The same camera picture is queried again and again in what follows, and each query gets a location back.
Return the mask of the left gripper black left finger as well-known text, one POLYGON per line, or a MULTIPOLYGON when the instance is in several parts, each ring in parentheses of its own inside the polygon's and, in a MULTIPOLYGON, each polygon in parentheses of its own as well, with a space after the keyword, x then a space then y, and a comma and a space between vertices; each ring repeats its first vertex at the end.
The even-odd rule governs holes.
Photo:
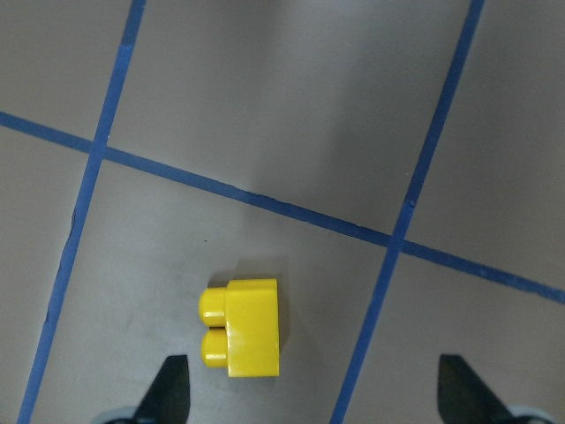
POLYGON ((168 356, 134 412, 132 422, 185 424, 191 407, 190 389, 187 356, 168 356))

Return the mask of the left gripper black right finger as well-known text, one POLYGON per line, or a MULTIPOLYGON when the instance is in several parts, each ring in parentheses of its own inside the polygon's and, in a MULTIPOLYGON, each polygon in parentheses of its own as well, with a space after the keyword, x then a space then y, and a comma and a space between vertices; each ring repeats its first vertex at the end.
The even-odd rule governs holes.
POLYGON ((510 423, 515 417, 464 358, 442 354, 437 407, 443 423, 510 423))

